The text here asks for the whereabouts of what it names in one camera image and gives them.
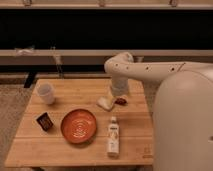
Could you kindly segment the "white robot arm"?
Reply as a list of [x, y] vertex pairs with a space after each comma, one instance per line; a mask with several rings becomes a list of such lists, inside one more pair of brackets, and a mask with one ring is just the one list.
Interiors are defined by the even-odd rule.
[[160, 84], [153, 106], [153, 171], [213, 171], [213, 63], [145, 62], [120, 53], [104, 64], [111, 92], [130, 79]]

